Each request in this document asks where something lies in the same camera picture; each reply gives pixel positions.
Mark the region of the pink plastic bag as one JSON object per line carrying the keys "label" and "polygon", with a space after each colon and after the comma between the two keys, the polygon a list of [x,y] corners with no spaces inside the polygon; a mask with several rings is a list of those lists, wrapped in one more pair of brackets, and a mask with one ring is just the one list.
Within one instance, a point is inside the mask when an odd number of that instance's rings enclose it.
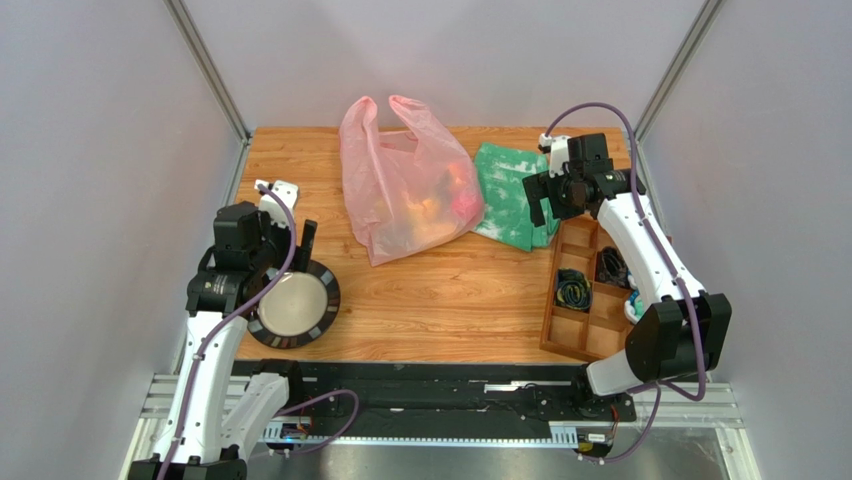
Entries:
{"label": "pink plastic bag", "polygon": [[402,122],[383,131],[376,102],[364,96],[340,128],[342,190],[351,228],[372,266],[448,243],[484,218],[476,166],[423,102],[388,99]]}

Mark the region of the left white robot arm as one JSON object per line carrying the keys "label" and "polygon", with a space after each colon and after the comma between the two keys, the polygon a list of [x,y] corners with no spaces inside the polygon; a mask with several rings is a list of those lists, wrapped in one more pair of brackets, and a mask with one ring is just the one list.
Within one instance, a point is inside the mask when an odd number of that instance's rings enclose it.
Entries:
{"label": "left white robot arm", "polygon": [[296,257],[294,204],[274,195],[259,206],[221,208],[214,243],[187,286],[187,333],[166,425],[130,479],[244,479],[252,443],[283,407],[293,384],[284,371],[255,373],[225,409],[232,367],[248,314]]}

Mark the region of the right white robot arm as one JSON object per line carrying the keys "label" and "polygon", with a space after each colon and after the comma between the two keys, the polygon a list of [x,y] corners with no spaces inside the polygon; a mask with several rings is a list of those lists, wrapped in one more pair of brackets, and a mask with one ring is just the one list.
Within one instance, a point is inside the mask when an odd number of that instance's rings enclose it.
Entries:
{"label": "right white robot arm", "polygon": [[690,273],[636,170],[615,167],[604,135],[543,133],[538,147],[549,166],[523,180],[532,223],[543,225],[547,215],[562,222],[591,215],[614,241],[645,307],[620,351],[584,367],[577,379],[583,393],[602,398],[694,376],[698,390],[691,398],[702,399],[732,316],[728,298],[709,293]]}

